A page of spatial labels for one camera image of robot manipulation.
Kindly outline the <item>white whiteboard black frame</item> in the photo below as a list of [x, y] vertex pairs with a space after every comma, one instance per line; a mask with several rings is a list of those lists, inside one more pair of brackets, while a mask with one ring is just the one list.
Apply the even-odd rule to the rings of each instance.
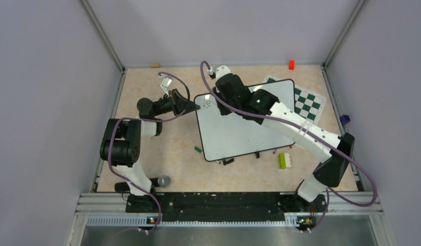
[[194, 103], [200, 106], [195, 113], [206, 161], [231, 159], [294, 144], [283, 133], [235, 113], [222, 116], [217, 101], [209, 93], [197, 95]]

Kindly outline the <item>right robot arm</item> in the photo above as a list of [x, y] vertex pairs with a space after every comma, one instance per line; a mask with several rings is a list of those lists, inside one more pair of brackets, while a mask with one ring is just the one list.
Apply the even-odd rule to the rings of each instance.
[[303, 118], [264, 89], [251, 91], [238, 75], [231, 72], [215, 76], [213, 93], [222, 115], [232, 112], [245, 120], [282, 133], [319, 161], [312, 174], [297, 187], [294, 206], [308, 211], [316, 197], [327, 188], [340, 185], [349, 165], [354, 137], [328, 132]]

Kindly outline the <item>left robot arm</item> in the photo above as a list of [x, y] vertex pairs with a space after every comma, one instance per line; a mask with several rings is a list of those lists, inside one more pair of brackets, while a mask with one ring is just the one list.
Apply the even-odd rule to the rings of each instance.
[[167, 176], [148, 178], [139, 162], [141, 138], [158, 136], [164, 120], [159, 116], [172, 112], [175, 118], [199, 110], [187, 91], [183, 96], [177, 89], [169, 90], [157, 101], [141, 98], [137, 102], [138, 119], [108, 120], [100, 146], [100, 158], [108, 162], [110, 171], [123, 181], [114, 185], [115, 192], [129, 193], [128, 202], [135, 203], [146, 212], [157, 207], [158, 199], [152, 194], [155, 187], [167, 186]]

